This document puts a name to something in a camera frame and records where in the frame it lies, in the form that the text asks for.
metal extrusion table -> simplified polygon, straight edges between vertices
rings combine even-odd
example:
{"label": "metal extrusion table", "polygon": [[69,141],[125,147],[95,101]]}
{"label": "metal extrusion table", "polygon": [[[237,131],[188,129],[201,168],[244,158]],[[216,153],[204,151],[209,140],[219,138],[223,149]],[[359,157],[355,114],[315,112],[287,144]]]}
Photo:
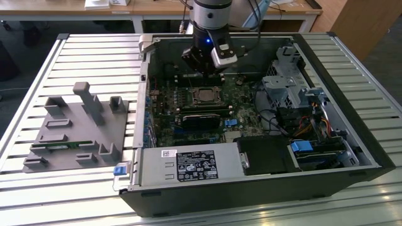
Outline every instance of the metal extrusion table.
{"label": "metal extrusion table", "polygon": [[[112,189],[112,167],[24,174],[22,161],[47,114],[48,96],[79,101],[72,86],[91,84],[100,100],[129,101],[123,159],[132,155],[139,34],[59,39],[0,141],[1,225],[396,225],[402,220],[402,109],[336,37],[303,34],[396,169],[328,198],[141,218]],[[311,80],[319,86],[314,75]]]}

blue latch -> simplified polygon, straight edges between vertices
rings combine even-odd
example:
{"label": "blue latch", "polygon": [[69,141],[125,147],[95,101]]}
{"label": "blue latch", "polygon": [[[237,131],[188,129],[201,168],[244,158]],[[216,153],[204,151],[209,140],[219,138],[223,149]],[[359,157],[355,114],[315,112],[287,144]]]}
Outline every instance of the blue latch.
{"label": "blue latch", "polygon": [[290,146],[291,146],[291,150],[294,150],[294,152],[311,152],[312,151],[310,141],[307,141],[307,140],[298,140],[298,141],[292,142],[290,144]]}
{"label": "blue latch", "polygon": [[127,166],[115,166],[113,175],[123,176],[127,174]]}
{"label": "blue latch", "polygon": [[224,120],[224,126],[235,126],[237,124],[236,119]]}

white table leg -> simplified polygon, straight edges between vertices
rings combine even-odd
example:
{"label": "white table leg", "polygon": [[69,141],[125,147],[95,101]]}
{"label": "white table leg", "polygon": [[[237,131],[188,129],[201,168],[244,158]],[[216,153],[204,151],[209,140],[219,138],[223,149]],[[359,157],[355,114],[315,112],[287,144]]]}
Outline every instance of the white table leg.
{"label": "white table leg", "polygon": [[302,23],[302,26],[299,29],[300,33],[310,32],[312,24],[315,22],[315,18],[316,18],[315,14],[311,14],[308,16],[306,15],[306,19],[303,20],[303,23]]}
{"label": "white table leg", "polygon": [[140,34],[144,33],[144,28],[143,28],[144,17],[141,15],[135,15],[131,17],[131,20],[132,20],[135,32]]}

gray carpet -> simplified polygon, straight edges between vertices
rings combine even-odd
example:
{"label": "gray carpet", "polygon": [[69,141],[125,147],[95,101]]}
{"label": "gray carpet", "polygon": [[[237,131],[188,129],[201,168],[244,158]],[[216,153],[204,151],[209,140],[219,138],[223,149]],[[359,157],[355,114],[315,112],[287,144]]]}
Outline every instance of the gray carpet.
{"label": "gray carpet", "polygon": [[[60,33],[127,33],[133,32],[129,22],[112,24],[108,30],[103,25],[91,21],[81,22],[49,22],[51,28],[43,30],[40,44],[33,48],[22,45],[22,31],[18,22],[9,22],[13,30],[5,31],[0,27],[0,41],[20,68],[20,75],[9,81],[0,82],[0,90],[10,88],[28,88],[34,79],[37,71],[52,48],[57,34]],[[147,24],[149,32],[160,32],[159,25]],[[383,84],[391,95],[402,103],[402,17],[399,17],[390,32],[378,43],[370,56],[363,61],[364,66],[371,71],[375,78]],[[26,89],[0,91],[2,100],[0,101],[0,136],[6,129],[13,114],[24,98]]]}

motherboard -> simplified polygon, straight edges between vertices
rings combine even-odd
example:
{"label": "motherboard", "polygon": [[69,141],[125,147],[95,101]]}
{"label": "motherboard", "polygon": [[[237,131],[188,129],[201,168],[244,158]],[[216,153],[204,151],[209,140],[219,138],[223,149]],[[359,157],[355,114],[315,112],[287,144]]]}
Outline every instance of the motherboard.
{"label": "motherboard", "polygon": [[215,86],[193,87],[188,75],[152,82],[153,127],[157,147],[229,143],[264,133],[254,108],[255,82],[240,74],[219,75]]}

